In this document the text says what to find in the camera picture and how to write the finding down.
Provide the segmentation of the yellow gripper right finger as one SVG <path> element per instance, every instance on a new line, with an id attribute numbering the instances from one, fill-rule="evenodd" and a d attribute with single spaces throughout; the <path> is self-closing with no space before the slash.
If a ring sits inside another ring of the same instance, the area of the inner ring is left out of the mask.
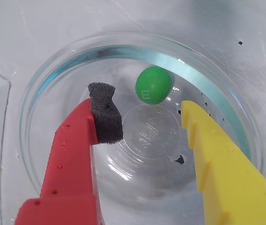
<path id="1" fill-rule="evenodd" d="M 181 103 L 207 225 L 266 225 L 266 179 L 195 102 Z"/>

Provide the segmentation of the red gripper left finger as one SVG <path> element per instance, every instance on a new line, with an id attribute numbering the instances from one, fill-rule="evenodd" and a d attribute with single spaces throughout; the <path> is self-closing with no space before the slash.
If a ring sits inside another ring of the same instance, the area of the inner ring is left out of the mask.
<path id="1" fill-rule="evenodd" d="M 123 139 L 121 115 L 112 101 L 115 88 L 88 86 L 82 101 L 57 129 L 40 196 L 18 211 L 17 225 L 104 224 L 96 182 L 93 146 Z"/>

